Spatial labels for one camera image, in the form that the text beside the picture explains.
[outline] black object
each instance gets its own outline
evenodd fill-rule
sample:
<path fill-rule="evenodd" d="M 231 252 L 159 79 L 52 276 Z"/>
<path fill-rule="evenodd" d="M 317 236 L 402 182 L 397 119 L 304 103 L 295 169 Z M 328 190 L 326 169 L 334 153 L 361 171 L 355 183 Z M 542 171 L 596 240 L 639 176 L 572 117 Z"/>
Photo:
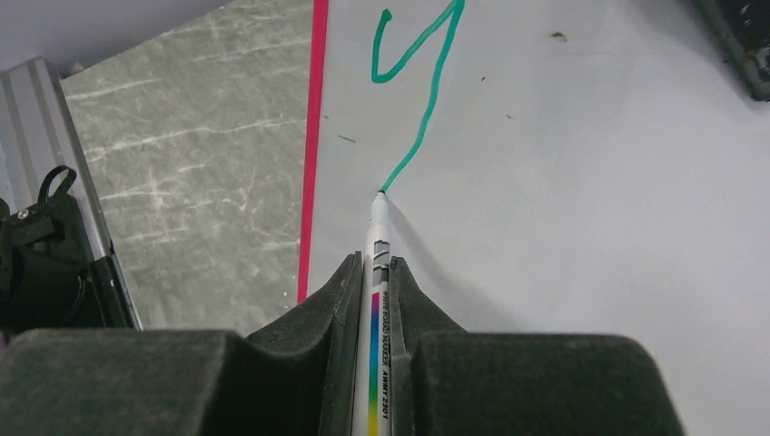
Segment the black object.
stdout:
<path fill-rule="evenodd" d="M 695 0 L 752 97 L 770 101 L 770 0 Z"/>
<path fill-rule="evenodd" d="M 67 193 L 76 177 L 57 166 L 36 204 L 14 215 L 0 204 L 0 330 L 135 327 L 112 258 L 92 258 L 77 201 Z"/>
<path fill-rule="evenodd" d="M 0 356 L 0 429 L 34 434 L 346 435 L 360 254 L 246 339 L 38 331 Z M 394 436 L 681 435 L 656 366 L 614 336 L 471 334 L 394 258 Z"/>

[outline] gray marble tile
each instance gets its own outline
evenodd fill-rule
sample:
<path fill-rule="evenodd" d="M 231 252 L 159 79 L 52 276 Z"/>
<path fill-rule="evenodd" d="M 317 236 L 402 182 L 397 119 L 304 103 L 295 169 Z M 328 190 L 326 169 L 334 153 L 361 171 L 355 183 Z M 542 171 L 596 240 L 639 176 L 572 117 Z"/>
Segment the gray marble tile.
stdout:
<path fill-rule="evenodd" d="M 311 0 L 239 0 L 64 81 L 149 328 L 296 300 Z"/>

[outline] silver metal frame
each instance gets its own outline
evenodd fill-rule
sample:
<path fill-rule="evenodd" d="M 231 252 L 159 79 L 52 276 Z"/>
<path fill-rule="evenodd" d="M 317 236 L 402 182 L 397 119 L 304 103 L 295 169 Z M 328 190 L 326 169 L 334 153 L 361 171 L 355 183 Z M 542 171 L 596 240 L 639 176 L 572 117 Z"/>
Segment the silver metal frame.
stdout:
<path fill-rule="evenodd" d="M 55 166 L 74 168 L 78 177 L 70 194 L 80 207 L 93 260 L 115 260 L 129 313 L 141 328 L 59 81 L 42 58 L 0 73 L 0 196 L 12 213 L 19 211 L 36 202 L 40 183 Z"/>

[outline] green marker stroke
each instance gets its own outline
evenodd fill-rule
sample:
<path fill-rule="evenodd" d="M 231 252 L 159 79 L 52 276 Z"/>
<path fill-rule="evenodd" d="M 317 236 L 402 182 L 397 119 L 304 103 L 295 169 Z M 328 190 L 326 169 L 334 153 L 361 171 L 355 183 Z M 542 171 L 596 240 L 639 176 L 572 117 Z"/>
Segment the green marker stroke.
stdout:
<path fill-rule="evenodd" d="M 385 25 L 387 25 L 388 22 L 393 18 L 393 14 L 391 14 L 390 10 L 388 9 L 382 11 L 380 24 L 377 25 L 377 32 L 374 34 L 374 46 L 371 53 L 371 81 L 375 84 L 387 83 L 390 81 L 390 79 L 395 77 L 396 74 L 401 71 L 404 65 L 407 64 L 415 52 L 420 49 L 422 44 L 425 43 L 425 40 L 433 35 L 434 32 L 439 30 L 439 27 L 441 27 L 441 25 L 443 25 L 444 22 L 451 17 L 449 20 L 449 29 L 447 29 L 447 37 L 444 38 L 444 45 L 441 47 L 439 59 L 436 61 L 436 67 L 433 69 L 433 78 L 430 81 L 428 107 L 425 108 L 425 113 L 422 115 L 422 119 L 420 120 L 420 128 L 417 131 L 417 137 L 415 138 L 414 144 L 411 146 L 407 155 L 401 159 L 401 162 L 396 166 L 393 172 L 390 173 L 388 180 L 386 180 L 382 185 L 382 188 L 380 188 L 383 192 L 388 191 L 388 188 L 390 188 L 390 185 L 393 184 L 394 180 L 396 180 L 396 177 L 399 176 L 401 170 L 403 170 L 404 167 L 409 164 L 411 158 L 414 157 L 422 145 L 422 140 L 425 138 L 425 130 L 428 128 L 428 121 L 430 121 L 430 117 L 433 115 L 433 110 L 436 108 L 436 100 L 439 97 L 439 82 L 441 80 L 441 71 L 443 71 L 444 63 L 447 61 L 447 55 L 449 55 L 449 49 L 452 47 L 452 41 L 455 39 L 455 32 L 457 30 L 459 18 L 462 15 L 462 10 L 464 8 L 465 0 L 453 0 L 449 6 L 447 6 L 447 9 L 445 9 L 438 18 L 436 18 L 436 21 L 434 21 L 431 25 L 428 26 L 428 28 L 422 31 L 420 36 L 418 36 L 415 42 L 412 43 L 412 45 L 407 49 L 406 53 L 404 53 L 401 59 L 399 59 L 399 61 L 385 74 L 379 73 L 380 44 L 382 43 L 382 33 L 385 31 Z"/>

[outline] rainbow stripe on marker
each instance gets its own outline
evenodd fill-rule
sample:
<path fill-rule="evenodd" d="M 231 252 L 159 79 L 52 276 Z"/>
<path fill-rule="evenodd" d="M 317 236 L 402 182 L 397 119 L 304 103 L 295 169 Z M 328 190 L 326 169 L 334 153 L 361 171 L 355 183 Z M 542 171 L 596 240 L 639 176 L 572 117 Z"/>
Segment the rainbow stripe on marker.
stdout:
<path fill-rule="evenodd" d="M 377 382 L 379 378 L 380 293 L 371 295 L 371 337 L 369 342 L 369 436 L 377 436 Z"/>

